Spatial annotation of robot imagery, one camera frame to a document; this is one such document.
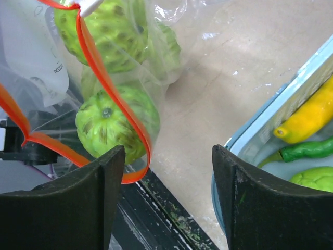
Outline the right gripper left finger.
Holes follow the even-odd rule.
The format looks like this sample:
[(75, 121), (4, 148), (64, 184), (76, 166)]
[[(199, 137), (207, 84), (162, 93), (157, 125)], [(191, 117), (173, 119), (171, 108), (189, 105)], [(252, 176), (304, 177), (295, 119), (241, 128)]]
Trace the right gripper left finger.
[(124, 147), (29, 191), (1, 194), (1, 249), (108, 249)]

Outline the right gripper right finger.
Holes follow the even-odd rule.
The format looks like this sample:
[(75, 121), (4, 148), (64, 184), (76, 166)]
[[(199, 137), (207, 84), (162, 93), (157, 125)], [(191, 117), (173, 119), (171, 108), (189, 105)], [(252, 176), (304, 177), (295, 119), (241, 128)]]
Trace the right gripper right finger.
[(280, 179), (221, 145), (212, 164), (230, 249), (332, 249), (332, 194)]

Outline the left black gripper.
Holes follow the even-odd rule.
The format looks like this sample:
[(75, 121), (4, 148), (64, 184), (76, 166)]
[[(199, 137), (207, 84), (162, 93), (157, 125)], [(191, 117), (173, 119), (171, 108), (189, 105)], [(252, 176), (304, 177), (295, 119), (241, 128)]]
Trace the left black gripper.
[[(28, 112), (32, 124), (41, 127), (52, 138), (72, 145), (78, 139), (75, 128), (75, 111), (68, 111), (62, 115), (55, 115), (47, 111), (32, 110)], [(25, 165), (47, 165), (57, 162), (59, 153), (39, 143), (27, 142), (24, 146), (24, 136), (11, 118), (1, 121), (1, 128), (5, 129), (4, 148), (1, 159), (6, 161), (21, 161)]]

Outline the clear orange-zip bag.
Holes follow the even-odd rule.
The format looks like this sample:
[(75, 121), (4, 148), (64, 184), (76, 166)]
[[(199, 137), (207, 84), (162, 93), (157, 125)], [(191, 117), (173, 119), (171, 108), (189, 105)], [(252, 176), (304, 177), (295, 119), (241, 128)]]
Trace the clear orange-zip bag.
[[(132, 108), (120, 96), (118, 86), (138, 88), (147, 93), (160, 116), (167, 88), (149, 71), (148, 53), (142, 64), (127, 72), (109, 73), (85, 23), (103, 1), (1, 1), (1, 121), (11, 118), (24, 136), (21, 144), (39, 143), (59, 153), (66, 170), (82, 167), (97, 159), (86, 151), (79, 137), (69, 145), (51, 137), (32, 124), (28, 112), (47, 111), (57, 116), (68, 111), (76, 114), (85, 100), (81, 77), (89, 67), (103, 89), (126, 116), (138, 134), (146, 154), (130, 165), (125, 164), (122, 183), (141, 180), (149, 169), (153, 139)], [(158, 34), (157, 22), (174, 30), (181, 47), (183, 71), (191, 47), (204, 29), (209, 16), (207, 1), (145, 1), (148, 37)], [(76, 10), (76, 33), (88, 62), (82, 64), (66, 49), (55, 24), (54, 10)]]

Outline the green custard apple toy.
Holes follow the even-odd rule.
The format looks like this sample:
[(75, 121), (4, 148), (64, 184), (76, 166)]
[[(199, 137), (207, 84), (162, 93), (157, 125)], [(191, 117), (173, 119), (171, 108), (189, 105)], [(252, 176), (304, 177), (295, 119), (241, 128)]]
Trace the green custard apple toy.
[[(76, 10), (54, 10), (55, 24), (68, 52), (88, 62), (76, 33)], [(147, 58), (145, 1), (103, 1), (85, 23), (109, 73), (127, 72)]]

